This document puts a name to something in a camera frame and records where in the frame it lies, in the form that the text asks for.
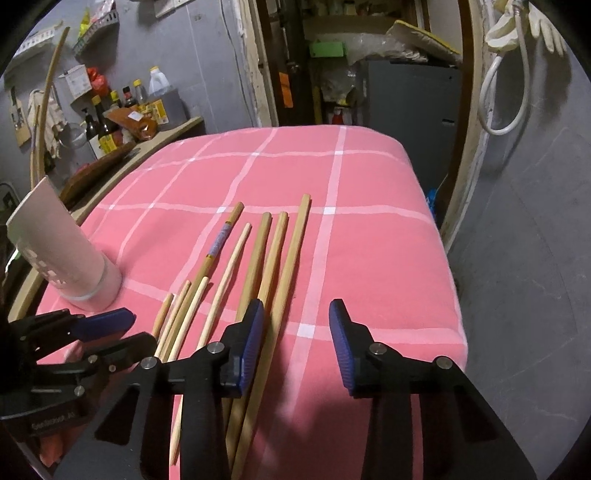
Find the person's left hand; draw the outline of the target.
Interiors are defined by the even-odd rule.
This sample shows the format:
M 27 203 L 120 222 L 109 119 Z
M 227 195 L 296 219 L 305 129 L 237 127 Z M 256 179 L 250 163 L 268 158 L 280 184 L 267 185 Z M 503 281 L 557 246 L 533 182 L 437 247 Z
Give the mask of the person's left hand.
M 58 463 L 63 455 L 64 443 L 61 434 L 53 434 L 40 439 L 39 458 L 44 466 Z

